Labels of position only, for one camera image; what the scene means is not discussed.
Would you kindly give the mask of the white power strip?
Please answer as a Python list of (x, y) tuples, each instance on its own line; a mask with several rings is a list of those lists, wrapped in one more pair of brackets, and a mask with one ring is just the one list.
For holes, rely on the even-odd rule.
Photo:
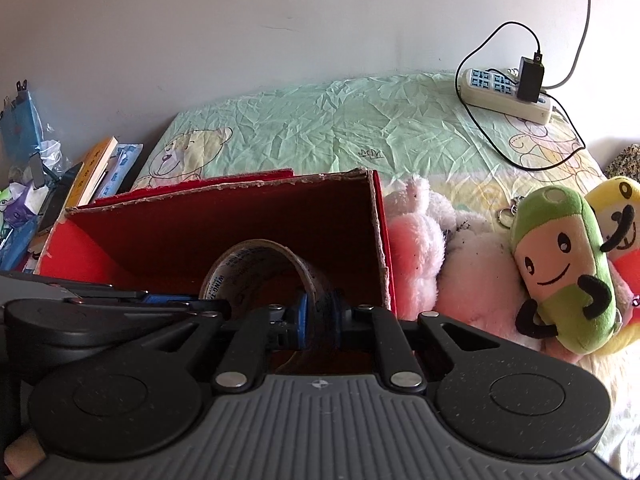
[(536, 102), (519, 100), (518, 87), (501, 74), (488, 70), (465, 70), (458, 79), (462, 101), (468, 105), (500, 114), (547, 125), (551, 117), (551, 101), (538, 96)]

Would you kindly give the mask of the brown packing tape roll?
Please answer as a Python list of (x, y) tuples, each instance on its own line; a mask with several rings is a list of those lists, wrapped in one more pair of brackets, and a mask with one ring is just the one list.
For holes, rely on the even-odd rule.
[(272, 240), (244, 240), (224, 252), (209, 269), (198, 298), (226, 300), (237, 318), (260, 307), (296, 307), (304, 295), (314, 306), (328, 282), (309, 262)]

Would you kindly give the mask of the black power adapter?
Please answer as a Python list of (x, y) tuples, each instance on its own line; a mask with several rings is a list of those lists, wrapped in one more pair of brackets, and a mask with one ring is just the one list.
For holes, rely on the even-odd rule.
[(516, 97), (524, 102), (537, 102), (544, 79), (542, 55), (535, 52), (532, 58), (521, 57), (518, 69), (518, 90)]

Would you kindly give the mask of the red cardboard box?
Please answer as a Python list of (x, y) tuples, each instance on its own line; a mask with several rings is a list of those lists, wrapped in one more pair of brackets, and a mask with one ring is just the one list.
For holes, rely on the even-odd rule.
[(67, 209), (36, 272), (50, 278), (196, 294), (232, 246), (263, 238), (292, 250), (353, 304), (393, 310), (380, 178), (357, 168), (291, 169), (138, 188)]

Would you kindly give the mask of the pink plush toy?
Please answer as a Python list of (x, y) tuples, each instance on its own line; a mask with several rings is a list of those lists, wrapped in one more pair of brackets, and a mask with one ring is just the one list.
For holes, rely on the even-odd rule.
[(398, 318), (442, 313), (567, 362), (578, 356), (554, 338), (534, 339), (515, 326), (528, 292), (510, 246), (510, 230), (457, 209), (423, 178), (386, 196)]

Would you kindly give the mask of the blue white box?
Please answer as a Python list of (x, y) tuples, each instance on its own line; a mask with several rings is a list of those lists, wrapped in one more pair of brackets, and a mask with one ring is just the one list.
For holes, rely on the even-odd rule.
[(142, 144), (117, 144), (116, 150), (107, 162), (105, 174), (93, 195), (93, 200), (111, 197), (118, 192), (128, 172), (142, 153), (142, 148)]

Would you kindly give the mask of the green bean plush toy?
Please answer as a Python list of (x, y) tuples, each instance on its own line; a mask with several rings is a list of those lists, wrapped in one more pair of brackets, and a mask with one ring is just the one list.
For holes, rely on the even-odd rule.
[(518, 204), (510, 246), (528, 292), (516, 329), (554, 338), (578, 356), (602, 348), (615, 332), (615, 294), (605, 242), (585, 197), (561, 185), (529, 193)]

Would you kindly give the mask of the metal keyring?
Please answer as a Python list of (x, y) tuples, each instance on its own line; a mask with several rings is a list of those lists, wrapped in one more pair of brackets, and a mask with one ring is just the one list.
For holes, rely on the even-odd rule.
[(522, 199), (522, 196), (516, 196), (512, 198), (509, 206), (499, 209), (496, 212), (496, 221), (503, 229), (510, 230), (512, 228), (516, 213), (518, 212), (518, 204)]

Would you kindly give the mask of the purple white package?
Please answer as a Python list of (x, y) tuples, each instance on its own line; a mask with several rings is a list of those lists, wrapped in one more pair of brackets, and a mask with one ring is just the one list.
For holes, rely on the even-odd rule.
[(49, 194), (47, 185), (35, 188), (20, 182), (10, 183), (1, 192), (1, 220), (10, 228), (18, 228), (31, 218), (35, 218)]

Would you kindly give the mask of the yellow plush toy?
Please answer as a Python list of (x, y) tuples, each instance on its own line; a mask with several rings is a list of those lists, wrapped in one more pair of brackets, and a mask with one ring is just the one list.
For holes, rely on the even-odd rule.
[(614, 282), (616, 307), (622, 328), (596, 352), (606, 356), (639, 339), (639, 183), (612, 177), (586, 195), (605, 242), (614, 240), (606, 255)]

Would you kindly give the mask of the blue plastic bag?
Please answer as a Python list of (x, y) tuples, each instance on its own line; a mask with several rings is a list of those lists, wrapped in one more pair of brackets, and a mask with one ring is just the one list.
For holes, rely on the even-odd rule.
[(26, 166), (32, 155), (40, 151), (42, 127), (27, 79), (17, 81), (15, 96), (3, 100), (1, 137), (13, 166)]

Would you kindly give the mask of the yellow book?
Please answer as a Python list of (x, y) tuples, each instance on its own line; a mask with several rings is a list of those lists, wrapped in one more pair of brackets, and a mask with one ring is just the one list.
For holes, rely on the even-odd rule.
[(117, 139), (110, 136), (88, 151), (67, 194), (64, 209), (85, 206), (91, 202), (117, 144)]

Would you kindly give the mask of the green cartoon bed sheet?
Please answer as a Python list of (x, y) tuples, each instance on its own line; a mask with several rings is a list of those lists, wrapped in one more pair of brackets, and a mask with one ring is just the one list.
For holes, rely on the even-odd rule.
[(375, 170), (385, 192), (425, 178), (456, 208), (487, 219), (536, 188), (587, 193), (604, 178), (560, 114), (540, 126), (466, 110), (451, 75), (412, 74), (271, 90), (186, 110), (152, 149), (136, 187), (356, 168)]

